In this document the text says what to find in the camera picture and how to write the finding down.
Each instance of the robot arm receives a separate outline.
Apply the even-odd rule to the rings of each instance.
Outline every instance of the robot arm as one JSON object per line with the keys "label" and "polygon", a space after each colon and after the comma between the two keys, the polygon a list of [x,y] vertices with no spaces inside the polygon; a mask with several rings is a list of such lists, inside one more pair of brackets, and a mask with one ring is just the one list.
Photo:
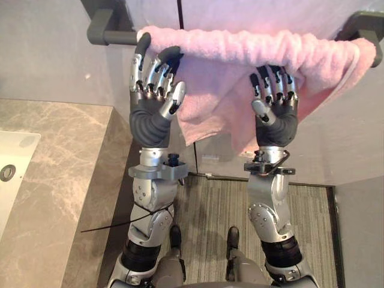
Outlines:
{"label": "robot arm", "polygon": [[284,147],[293,140],[298,126],[295,80],[276,66],[257,71],[258,75],[252,74],[250,80],[255,92],[252,107],[260,149],[253,162],[244,165],[251,172],[249,218],[262,242],[265,266],[275,284],[302,287],[304,281],[306,287],[318,287],[290,223],[286,196],[288,177],[295,170],[281,167],[289,157]]}
{"label": "robot arm", "polygon": [[130,167],[134,206],[128,237],[108,287],[123,282],[146,286],[157,267],[160,247],[173,220],[178,180],[188,175],[177,154],[167,154],[170,124],[185,96],[185,83],[173,83],[182,54],[173,46],[153,59],[143,77],[143,60],[151,36],[139,40],[131,65],[130,128],[142,145],[140,164]]}

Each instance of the white wall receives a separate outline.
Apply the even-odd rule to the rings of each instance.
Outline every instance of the white wall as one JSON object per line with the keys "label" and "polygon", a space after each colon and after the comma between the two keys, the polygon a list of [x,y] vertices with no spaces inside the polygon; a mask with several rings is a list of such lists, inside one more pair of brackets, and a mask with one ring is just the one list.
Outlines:
{"label": "white wall", "polygon": [[384,177],[336,187],[347,288],[384,287]]}

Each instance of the white sink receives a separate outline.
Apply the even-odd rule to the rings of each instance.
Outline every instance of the white sink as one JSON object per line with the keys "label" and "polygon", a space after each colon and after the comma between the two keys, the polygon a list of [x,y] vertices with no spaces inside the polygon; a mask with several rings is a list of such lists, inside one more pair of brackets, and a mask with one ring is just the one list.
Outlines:
{"label": "white sink", "polygon": [[0,131],[0,239],[40,134]]}

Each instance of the sink drain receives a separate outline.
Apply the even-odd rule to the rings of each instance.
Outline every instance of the sink drain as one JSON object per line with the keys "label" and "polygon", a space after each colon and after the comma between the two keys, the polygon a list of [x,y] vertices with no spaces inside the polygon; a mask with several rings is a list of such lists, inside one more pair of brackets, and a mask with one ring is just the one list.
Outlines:
{"label": "sink drain", "polygon": [[16,167],[12,164],[4,166],[0,171],[0,180],[7,182],[12,179],[16,173]]}

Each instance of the gray carpet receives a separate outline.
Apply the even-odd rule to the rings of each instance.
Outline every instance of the gray carpet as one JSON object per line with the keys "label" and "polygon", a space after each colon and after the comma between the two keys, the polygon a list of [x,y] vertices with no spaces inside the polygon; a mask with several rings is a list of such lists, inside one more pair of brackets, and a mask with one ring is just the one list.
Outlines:
{"label": "gray carpet", "polygon": [[[208,180],[189,176],[175,200],[175,222],[182,232],[182,257],[187,267],[187,284],[225,281],[226,235],[236,225],[240,250],[264,268],[260,240],[248,220],[247,183]],[[321,288],[337,287],[331,223],[326,188],[289,187],[292,224]],[[169,249],[168,239],[161,255]]]}

